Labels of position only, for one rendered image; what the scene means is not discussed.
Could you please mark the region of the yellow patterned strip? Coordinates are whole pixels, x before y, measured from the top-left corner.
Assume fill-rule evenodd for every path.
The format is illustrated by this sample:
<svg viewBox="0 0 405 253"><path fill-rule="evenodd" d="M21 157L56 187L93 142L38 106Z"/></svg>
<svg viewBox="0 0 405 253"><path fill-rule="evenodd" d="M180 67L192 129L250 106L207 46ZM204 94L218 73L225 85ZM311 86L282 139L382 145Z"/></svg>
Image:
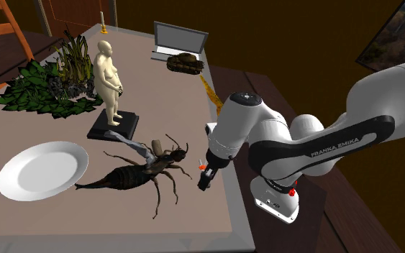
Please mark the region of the yellow patterned strip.
<svg viewBox="0 0 405 253"><path fill-rule="evenodd" d="M209 98L209 100L216 106L217 108L217 116L219 115L222 107L223 107L223 102L220 100L220 98L218 97L218 95L215 93L215 91L211 88L211 86L206 82L206 80L204 79L203 75L199 76L204 88L206 90L206 94Z"/></svg>

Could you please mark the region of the brown winged insect figure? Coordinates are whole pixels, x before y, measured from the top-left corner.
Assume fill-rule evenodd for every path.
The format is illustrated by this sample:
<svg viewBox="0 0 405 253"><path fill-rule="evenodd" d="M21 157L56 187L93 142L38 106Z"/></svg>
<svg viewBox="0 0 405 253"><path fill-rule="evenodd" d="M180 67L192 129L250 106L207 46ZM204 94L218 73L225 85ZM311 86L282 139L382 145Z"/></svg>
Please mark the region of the brown winged insect figure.
<svg viewBox="0 0 405 253"><path fill-rule="evenodd" d="M149 181L154 182L155 187L159 188L157 175L163 174L170 180L174 180L168 170L183 170L178 163L186 157L188 152L187 147L183 149L177 146L172 149L163 150L161 142L158 139L151 141L151 146L148 147L144 143L129 140L112 130L105 132L104 136L110 139L117 139L134 149L139 155L145 158L145 164L141 165L133 160L124 158L123 160L127 162L128 165L113 169L104 178L96 182L85 185L76 183L75 187L77 190L96 188L129 190L140 187Z"/></svg>

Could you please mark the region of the olive toy tank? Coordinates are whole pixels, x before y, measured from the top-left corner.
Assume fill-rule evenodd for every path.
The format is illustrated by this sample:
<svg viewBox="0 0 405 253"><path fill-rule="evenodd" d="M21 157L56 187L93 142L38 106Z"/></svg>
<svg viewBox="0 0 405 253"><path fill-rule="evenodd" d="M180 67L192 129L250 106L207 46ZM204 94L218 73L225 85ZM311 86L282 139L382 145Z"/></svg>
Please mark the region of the olive toy tank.
<svg viewBox="0 0 405 253"><path fill-rule="evenodd" d="M195 55L184 52L170 56L166 66L173 72L198 75L204 69L204 62L197 60Z"/></svg>

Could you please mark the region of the grey open laptop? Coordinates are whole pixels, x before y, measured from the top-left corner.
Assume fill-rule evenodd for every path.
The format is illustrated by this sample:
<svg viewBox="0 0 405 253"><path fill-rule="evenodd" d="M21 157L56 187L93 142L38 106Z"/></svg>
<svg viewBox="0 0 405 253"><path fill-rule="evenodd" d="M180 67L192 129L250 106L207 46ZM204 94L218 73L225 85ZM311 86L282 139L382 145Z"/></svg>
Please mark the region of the grey open laptop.
<svg viewBox="0 0 405 253"><path fill-rule="evenodd" d="M167 61L172 55L189 53L197 60L203 52L208 32L154 21L155 48L153 60Z"/></svg>

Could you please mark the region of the beige human statue black base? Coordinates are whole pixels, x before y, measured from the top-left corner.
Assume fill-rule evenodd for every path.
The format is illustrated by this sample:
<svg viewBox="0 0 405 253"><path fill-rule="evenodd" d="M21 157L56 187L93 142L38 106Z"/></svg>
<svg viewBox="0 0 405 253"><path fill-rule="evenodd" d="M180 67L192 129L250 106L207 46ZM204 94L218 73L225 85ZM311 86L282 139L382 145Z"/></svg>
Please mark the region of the beige human statue black base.
<svg viewBox="0 0 405 253"><path fill-rule="evenodd" d="M94 59L94 88L105 105L94 125L87 134L89 139L108 140L116 139L106 137L104 134L111 130L125 139L131 140L135 132L139 116L135 113L118 111L119 96L123 91L117 69L112 62L112 46L105 40L98 42L99 53Z"/></svg>

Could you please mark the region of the white round plate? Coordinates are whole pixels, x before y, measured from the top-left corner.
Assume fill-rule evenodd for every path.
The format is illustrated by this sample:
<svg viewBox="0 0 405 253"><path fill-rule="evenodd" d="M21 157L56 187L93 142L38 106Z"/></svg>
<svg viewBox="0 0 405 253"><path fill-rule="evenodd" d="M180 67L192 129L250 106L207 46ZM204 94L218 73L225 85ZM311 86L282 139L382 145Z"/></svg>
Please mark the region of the white round plate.
<svg viewBox="0 0 405 253"><path fill-rule="evenodd" d="M85 173L88 154L81 146L64 141L30 147L0 170L0 193L14 201L38 201L74 185Z"/></svg>

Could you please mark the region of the tall grass-like plant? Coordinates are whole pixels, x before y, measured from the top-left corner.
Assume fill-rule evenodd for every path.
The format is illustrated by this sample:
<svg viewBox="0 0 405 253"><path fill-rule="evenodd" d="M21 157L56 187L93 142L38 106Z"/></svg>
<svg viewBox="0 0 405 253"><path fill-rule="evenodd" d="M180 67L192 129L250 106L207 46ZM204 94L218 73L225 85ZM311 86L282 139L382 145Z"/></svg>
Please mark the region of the tall grass-like plant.
<svg viewBox="0 0 405 253"><path fill-rule="evenodd" d="M86 38L78 35L75 39L66 29L64 35L69 42L61 42L61 49L53 48L58 53L56 59L57 73L48 79L48 89L56 98L72 99L82 93L95 98L93 63L88 54Z"/></svg>

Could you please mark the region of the green leafy plant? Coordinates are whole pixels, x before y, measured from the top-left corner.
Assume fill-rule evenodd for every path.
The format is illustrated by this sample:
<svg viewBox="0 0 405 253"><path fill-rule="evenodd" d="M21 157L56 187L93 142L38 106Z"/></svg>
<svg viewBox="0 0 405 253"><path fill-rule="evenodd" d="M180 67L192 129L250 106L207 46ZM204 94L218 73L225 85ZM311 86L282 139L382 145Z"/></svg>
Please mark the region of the green leafy plant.
<svg viewBox="0 0 405 253"><path fill-rule="evenodd" d="M19 68L20 76L7 82L0 94L5 111L30 111L51 114L53 118L91 112L103 104L94 90L92 64L76 67L70 63L31 60Z"/></svg>

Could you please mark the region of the dark brown door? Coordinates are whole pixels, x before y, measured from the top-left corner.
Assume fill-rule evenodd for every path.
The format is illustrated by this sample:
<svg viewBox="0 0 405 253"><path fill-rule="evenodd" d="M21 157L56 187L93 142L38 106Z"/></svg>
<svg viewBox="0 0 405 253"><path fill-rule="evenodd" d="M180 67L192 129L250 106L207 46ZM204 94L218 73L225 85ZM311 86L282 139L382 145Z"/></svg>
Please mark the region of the dark brown door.
<svg viewBox="0 0 405 253"><path fill-rule="evenodd" d="M84 33L95 24L118 26L117 0L33 0L43 32L50 37L64 37L67 29L72 35Z"/></svg>

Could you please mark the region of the framed landscape wall picture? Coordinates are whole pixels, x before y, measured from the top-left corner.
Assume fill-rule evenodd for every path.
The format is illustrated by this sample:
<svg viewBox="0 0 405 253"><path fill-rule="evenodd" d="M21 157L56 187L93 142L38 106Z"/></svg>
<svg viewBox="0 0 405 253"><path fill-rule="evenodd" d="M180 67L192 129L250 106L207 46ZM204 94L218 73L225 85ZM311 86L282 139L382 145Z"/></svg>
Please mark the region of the framed landscape wall picture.
<svg viewBox="0 0 405 253"><path fill-rule="evenodd" d="M375 72L405 63L405 0L356 60Z"/></svg>

